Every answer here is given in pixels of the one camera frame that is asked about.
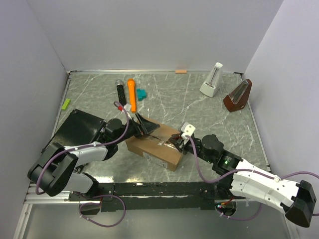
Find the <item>red black utility knife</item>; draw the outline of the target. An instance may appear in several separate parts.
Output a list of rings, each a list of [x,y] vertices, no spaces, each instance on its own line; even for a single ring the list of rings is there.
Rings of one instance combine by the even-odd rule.
[[[178,151],[182,151],[180,148],[180,143],[178,142],[177,138],[169,138],[167,141],[164,142],[165,146],[173,148]]]

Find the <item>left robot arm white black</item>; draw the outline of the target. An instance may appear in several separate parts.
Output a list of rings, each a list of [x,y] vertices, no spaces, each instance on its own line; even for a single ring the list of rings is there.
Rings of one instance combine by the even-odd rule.
[[[74,170],[93,161],[106,161],[114,156],[122,141],[133,136],[141,138],[160,127],[140,114],[136,117],[126,115],[126,124],[120,119],[109,120],[89,144],[63,146],[55,142],[49,145],[27,175],[36,184],[36,194],[53,197],[67,190],[80,193],[87,200],[95,199],[101,191],[99,182],[88,173]]]

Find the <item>brown cardboard express box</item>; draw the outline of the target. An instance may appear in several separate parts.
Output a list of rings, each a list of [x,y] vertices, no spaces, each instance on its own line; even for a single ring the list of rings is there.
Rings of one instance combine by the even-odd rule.
[[[125,143],[128,151],[174,172],[182,158],[182,153],[169,143],[168,139],[177,133],[179,133],[177,129],[161,124],[151,134],[141,138],[132,136],[125,140]]]

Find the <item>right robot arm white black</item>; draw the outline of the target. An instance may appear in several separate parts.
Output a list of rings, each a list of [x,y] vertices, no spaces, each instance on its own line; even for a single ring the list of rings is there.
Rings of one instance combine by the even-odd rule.
[[[206,183],[220,182],[217,191],[222,198],[232,195],[251,199],[278,210],[300,227],[310,226],[317,202],[311,183],[291,181],[254,166],[225,150],[214,134],[199,139],[178,133],[168,141],[178,151],[192,153],[195,160],[202,159],[212,164],[212,170],[219,174],[219,178],[208,180],[202,172],[198,174]]]

